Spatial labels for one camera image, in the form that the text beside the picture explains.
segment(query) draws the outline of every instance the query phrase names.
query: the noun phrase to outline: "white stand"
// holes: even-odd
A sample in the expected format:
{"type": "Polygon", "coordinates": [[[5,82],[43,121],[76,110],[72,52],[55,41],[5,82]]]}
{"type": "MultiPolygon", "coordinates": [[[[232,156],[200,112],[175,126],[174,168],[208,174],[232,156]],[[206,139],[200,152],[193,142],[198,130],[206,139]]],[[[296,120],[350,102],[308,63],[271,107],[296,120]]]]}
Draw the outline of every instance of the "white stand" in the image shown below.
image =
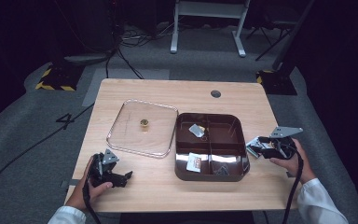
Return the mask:
{"type": "Polygon", "coordinates": [[[245,57],[246,53],[240,40],[240,34],[248,11],[249,1],[245,0],[244,4],[223,4],[176,0],[171,53],[177,52],[179,15],[184,15],[239,19],[237,31],[233,31],[232,34],[238,53],[241,57],[245,57]]]}

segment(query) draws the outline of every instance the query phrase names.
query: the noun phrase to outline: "dark brown container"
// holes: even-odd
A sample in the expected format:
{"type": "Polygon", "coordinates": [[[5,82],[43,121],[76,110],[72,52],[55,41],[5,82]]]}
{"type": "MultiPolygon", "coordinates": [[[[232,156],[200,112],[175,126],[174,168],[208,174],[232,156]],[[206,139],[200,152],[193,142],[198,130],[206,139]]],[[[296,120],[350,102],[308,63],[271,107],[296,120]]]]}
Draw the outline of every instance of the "dark brown container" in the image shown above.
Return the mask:
{"type": "Polygon", "coordinates": [[[184,113],[176,120],[175,173],[191,181],[240,181],[249,172],[240,120],[232,115],[184,113]],[[205,128],[197,137],[189,128],[205,128]],[[201,155],[200,172],[186,169],[189,153],[201,155]]]}

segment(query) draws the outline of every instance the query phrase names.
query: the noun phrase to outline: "brass nut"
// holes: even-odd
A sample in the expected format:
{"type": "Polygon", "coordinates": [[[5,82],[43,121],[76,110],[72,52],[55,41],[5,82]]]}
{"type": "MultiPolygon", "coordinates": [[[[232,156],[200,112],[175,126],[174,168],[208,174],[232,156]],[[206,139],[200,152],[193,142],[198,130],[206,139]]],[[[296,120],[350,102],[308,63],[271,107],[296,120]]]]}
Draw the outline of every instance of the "brass nut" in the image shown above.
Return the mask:
{"type": "Polygon", "coordinates": [[[141,126],[142,127],[147,127],[148,124],[149,124],[149,121],[147,119],[142,119],[141,120],[141,126]]]}

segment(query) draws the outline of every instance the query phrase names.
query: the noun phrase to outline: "transparent lid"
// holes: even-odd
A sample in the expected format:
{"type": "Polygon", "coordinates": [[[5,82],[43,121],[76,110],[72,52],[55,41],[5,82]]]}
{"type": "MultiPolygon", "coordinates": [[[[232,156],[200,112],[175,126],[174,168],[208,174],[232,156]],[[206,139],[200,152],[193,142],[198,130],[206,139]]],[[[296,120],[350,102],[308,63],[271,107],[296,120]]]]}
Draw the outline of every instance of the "transparent lid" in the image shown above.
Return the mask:
{"type": "Polygon", "coordinates": [[[121,107],[106,137],[107,145],[143,156],[164,158],[171,150],[178,110],[140,100],[128,100],[121,107]]]}

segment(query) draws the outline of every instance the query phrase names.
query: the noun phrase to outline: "white sleeve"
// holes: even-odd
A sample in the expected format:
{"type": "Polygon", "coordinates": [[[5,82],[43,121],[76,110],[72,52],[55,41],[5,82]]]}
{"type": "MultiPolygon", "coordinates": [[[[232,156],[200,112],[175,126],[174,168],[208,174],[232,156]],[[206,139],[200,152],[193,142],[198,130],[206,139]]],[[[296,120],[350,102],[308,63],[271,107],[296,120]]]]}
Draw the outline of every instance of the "white sleeve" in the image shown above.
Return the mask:
{"type": "Polygon", "coordinates": [[[298,211],[306,223],[348,223],[318,178],[303,185],[297,203],[298,211]]]}
{"type": "Polygon", "coordinates": [[[79,224],[86,223],[86,215],[74,207],[62,206],[57,209],[48,224],[79,224]]]}

